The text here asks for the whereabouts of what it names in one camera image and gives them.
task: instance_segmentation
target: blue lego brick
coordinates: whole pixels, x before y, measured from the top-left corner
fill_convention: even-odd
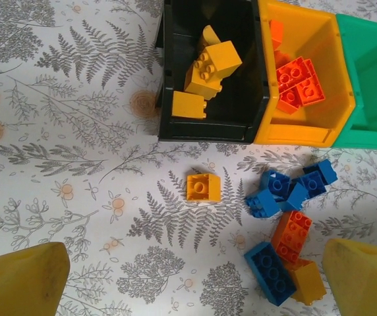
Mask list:
[[[308,199],[312,199],[326,192],[324,181],[318,171],[300,176],[294,179],[293,182],[299,183],[306,188],[308,191]]]
[[[325,159],[319,163],[303,168],[304,173],[308,174],[313,171],[318,171],[322,177],[323,183],[327,186],[328,184],[334,183],[338,180],[336,172],[332,168],[331,162],[328,159]]]
[[[279,206],[268,189],[246,197],[246,204],[257,219],[274,216],[279,211]]]
[[[303,208],[303,202],[307,199],[307,189],[300,183],[292,183],[287,200],[278,203],[278,205],[284,212],[300,211]]]
[[[287,269],[269,242],[262,242],[244,255],[269,302],[280,306],[297,291]]]
[[[262,173],[260,178],[259,190],[269,189],[277,202],[284,201],[288,196],[291,179],[289,176],[268,170]]]

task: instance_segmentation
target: white patterned surface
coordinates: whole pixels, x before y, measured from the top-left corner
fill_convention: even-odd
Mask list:
[[[377,0],[301,5],[377,21]],[[72,261],[58,315],[339,315],[261,296],[243,259],[277,219],[243,197],[264,168],[329,158],[339,180],[306,204],[302,256],[331,237],[377,245],[377,151],[157,144],[157,0],[0,0],[0,255],[46,241]],[[221,176],[221,204],[187,203],[185,176]]]

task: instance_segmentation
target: red lego brick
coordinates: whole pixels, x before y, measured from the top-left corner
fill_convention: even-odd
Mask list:
[[[296,85],[296,89],[301,98],[303,107],[306,107],[325,100],[325,95],[319,83],[316,71],[314,70],[312,61],[310,59],[306,59],[304,64],[311,74],[311,77]]]
[[[272,237],[272,246],[284,260],[296,263],[312,225],[312,220],[298,211],[285,212]]]
[[[304,59],[299,57],[276,70],[279,92],[293,88],[303,80],[311,77]]]
[[[272,37],[272,45],[276,50],[282,43],[283,39],[283,23],[276,20],[270,20],[270,35]]]
[[[275,57],[275,66],[276,68],[280,68],[283,65],[286,65],[291,61],[288,54],[284,54],[281,51],[274,51],[274,57]]]
[[[303,106],[303,104],[301,102],[299,92],[294,87],[281,93],[276,107],[283,112],[293,114],[301,106]]]

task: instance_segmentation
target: plastic bin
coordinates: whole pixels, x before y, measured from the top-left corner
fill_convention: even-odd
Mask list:
[[[233,42],[243,64],[222,80],[222,92],[208,101],[205,119],[172,117],[173,91],[184,91],[186,71],[198,58],[198,40],[207,25],[221,41]],[[269,100],[257,3],[165,0],[159,31],[156,46],[164,52],[159,140],[252,143]]]
[[[377,149],[377,23],[336,17],[356,107],[333,147]]]
[[[270,101],[254,143],[330,147],[355,107],[335,15],[272,0],[259,0],[258,4]],[[325,101],[292,115],[276,109],[279,92],[270,20],[284,24],[279,51],[291,60],[300,56],[312,60]]]

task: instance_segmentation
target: green storage bin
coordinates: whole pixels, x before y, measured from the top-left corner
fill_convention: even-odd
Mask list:
[[[377,149],[377,23],[336,18],[356,105],[332,147]]]

